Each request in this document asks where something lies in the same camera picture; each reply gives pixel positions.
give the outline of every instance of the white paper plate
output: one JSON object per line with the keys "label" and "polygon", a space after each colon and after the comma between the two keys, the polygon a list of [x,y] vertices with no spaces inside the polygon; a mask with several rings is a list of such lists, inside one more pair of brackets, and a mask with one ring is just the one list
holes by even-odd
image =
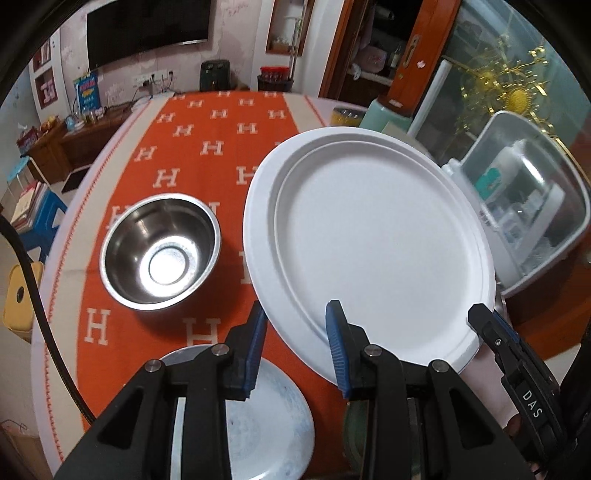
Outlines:
{"label": "white paper plate", "polygon": [[330,300],[402,360],[461,371],[478,351],[467,313],[495,299],[484,231],[437,165],[395,138],[331,127],[283,142],[252,179],[243,240],[273,326],[333,383]]}

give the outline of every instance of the black mat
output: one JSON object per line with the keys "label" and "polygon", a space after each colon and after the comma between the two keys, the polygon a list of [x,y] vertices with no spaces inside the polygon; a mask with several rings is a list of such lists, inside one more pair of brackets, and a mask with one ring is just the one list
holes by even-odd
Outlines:
{"label": "black mat", "polygon": [[84,177],[88,173],[89,169],[90,169],[90,167],[87,167],[87,168],[83,168],[81,170],[77,170],[75,172],[70,173],[61,192],[65,193],[65,192],[69,192],[71,190],[76,190],[80,186],[80,183],[82,182],[82,180],[84,179]]}

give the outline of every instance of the television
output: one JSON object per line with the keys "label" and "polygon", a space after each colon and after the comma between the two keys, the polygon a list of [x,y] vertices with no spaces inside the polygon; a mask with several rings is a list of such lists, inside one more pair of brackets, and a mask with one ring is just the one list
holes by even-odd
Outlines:
{"label": "television", "polygon": [[90,70],[165,45],[207,40],[212,0],[115,0],[88,13]]}

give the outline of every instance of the door handle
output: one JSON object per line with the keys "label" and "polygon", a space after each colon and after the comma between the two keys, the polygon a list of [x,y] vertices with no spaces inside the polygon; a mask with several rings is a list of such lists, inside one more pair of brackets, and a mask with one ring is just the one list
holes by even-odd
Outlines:
{"label": "door handle", "polygon": [[402,63],[402,68],[407,68],[408,64],[410,63],[413,53],[417,48],[418,41],[421,40],[421,35],[415,35],[412,40],[410,41],[410,46],[408,47],[406,56],[404,57],[404,61]]}

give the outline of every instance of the wooden door frame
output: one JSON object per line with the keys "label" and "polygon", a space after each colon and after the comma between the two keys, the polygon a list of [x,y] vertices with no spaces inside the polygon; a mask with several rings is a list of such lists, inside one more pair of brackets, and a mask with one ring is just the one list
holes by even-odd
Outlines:
{"label": "wooden door frame", "polygon": [[[359,28],[348,28],[349,21],[360,13],[361,17],[363,17],[367,4],[368,0],[344,1],[343,8],[340,12],[339,22],[337,23],[335,37],[330,48],[329,59],[326,62],[326,68],[324,69],[324,76],[322,78],[318,97],[332,98],[334,100],[338,98],[349,67],[348,63],[350,60],[349,56],[351,54],[351,49],[359,35]],[[340,77],[338,85],[333,85],[335,76]]]}

